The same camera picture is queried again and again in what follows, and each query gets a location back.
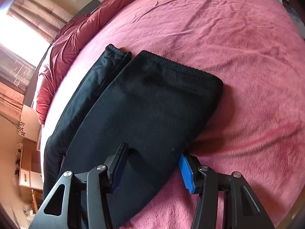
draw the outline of red comforter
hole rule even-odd
[[[123,7],[133,1],[105,0],[93,14],[75,18],[62,28],[39,70],[34,101],[40,124],[45,123],[53,96],[80,50]]]

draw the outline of black pants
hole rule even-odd
[[[80,82],[45,146],[44,198],[56,183],[63,156],[87,113],[131,57],[131,52],[108,45]]]
[[[58,178],[67,170],[82,173],[103,164],[126,142],[131,150],[120,187],[107,196],[113,226],[120,227],[168,180],[182,152],[216,109],[222,86],[209,73],[140,52],[87,113]]]

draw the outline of wooden cabinet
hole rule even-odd
[[[41,193],[43,189],[40,167],[40,152],[36,150],[36,143],[24,139],[21,151],[19,184],[21,197],[25,202],[32,201],[32,189]]]
[[[20,116],[20,125],[22,126],[18,131],[19,135],[32,142],[40,142],[39,133],[41,132],[42,127],[39,124],[38,116],[34,109],[23,105]]]

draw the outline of white drawer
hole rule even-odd
[[[43,189],[41,173],[31,171],[31,187],[36,189]]]
[[[30,172],[20,169],[20,185],[30,186]]]

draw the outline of pink bed sheet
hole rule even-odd
[[[110,43],[133,55],[148,50],[224,82],[222,100],[190,151],[217,172],[240,171],[278,225],[305,183],[305,43],[281,3],[129,4],[83,48],[59,86],[42,132],[42,160],[70,97]],[[123,228],[190,228],[196,201],[177,169]]]

